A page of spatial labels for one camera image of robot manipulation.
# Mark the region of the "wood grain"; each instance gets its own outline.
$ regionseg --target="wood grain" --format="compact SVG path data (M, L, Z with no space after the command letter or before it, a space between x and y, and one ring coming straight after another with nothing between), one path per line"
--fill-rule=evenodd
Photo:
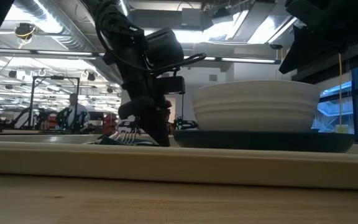
M358 191L0 175L0 223L358 223Z

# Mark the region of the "ceiling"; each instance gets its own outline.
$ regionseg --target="ceiling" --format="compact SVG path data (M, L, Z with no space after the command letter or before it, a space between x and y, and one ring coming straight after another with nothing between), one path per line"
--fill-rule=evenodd
M104 52L103 46L98 40L94 24L88 17L83 5L79 0L53 0L48 3L55 3L56 13L53 16L67 19L70 31L78 31L81 41L89 45L89 52ZM277 51L269 47L268 42L274 34L280 32L272 44L282 44L285 48L291 46L293 34L291 26L283 27L291 19L285 11L285 0L259 1L259 0L232 0L232 1L208 1L194 0L183 1L160 1L160 0L128 0L125 6L129 11L128 17L134 24L145 29L145 33L151 33L166 26L171 27L181 42L185 55L193 55L205 52L209 57L234 57L234 58L256 58L256 59L278 59ZM231 22L213 24L212 16L218 9L227 8L232 17ZM184 26L184 15L199 15L190 22L197 26ZM52 50L71 51L67 45L59 41L62 38L59 34L48 33L47 30L38 29L30 42L23 45L23 40L18 39L14 29L20 23L30 23L38 26L39 21L34 17L22 12L22 9L13 6L0 28L0 48L4 49L31 49L31 50ZM192 70L197 73L224 74L230 67L231 62L198 62L189 67L208 68L203 70ZM6 105L28 105L31 91L32 76L40 73L45 76L59 75L65 78L80 78L80 100L81 103L89 105L90 108L98 110L116 111L120 102L121 90L117 86L118 81L112 76L119 77L116 67L104 67L95 60L80 58L53 58L38 56L17 57L14 54L0 55L0 92L1 103ZM17 77L10 78L9 72L17 71ZM95 73L95 81L88 81L89 72ZM186 82L200 82L199 78L192 78L193 74L186 78ZM74 84L68 79L44 80L46 83L39 83L35 89L35 99L41 102L40 106L47 106L59 109L68 104L67 94L75 91ZM113 86L114 92L107 93L107 87ZM49 100L46 96L53 96L61 100Z

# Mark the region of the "metal frame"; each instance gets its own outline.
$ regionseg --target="metal frame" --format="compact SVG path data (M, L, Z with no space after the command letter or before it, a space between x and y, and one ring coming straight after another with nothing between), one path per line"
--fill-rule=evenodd
M50 78L52 80L64 80L64 79L74 79L77 80L77 89L76 89L76 95L77 95L77 99L78 99L78 94L80 92L80 78L78 77L56 77L56 76L34 76L32 77L32 86L31 86L31 97L30 97L30 110L29 110L29 123L28 126L31 126L31 119L32 119L32 107L33 107L33 103L34 103L34 91L35 91L35 87L37 87L38 85L35 85L35 81L36 79L41 78L41 79L46 79L46 78ZM78 101L75 104L75 114L77 114L77 105L78 105Z
M351 72L352 74L352 95L353 100L353 122L354 122L354 134L358 135L358 68L355 68Z

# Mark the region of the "white bowl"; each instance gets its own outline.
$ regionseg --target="white bowl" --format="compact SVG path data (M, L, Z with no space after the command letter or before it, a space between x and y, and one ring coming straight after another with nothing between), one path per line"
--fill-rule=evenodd
M231 82L202 87L193 99L202 130L309 131L320 88L281 80Z

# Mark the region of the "pipe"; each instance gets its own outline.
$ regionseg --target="pipe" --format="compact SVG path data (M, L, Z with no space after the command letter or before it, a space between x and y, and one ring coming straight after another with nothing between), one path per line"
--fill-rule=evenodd
M52 38L69 51L97 52L96 47L54 1L15 0L14 5L22 12L31 15L31 21L44 32L57 34L58 36ZM88 63L95 66L107 81L122 83L118 69L106 65L100 58L88 61Z

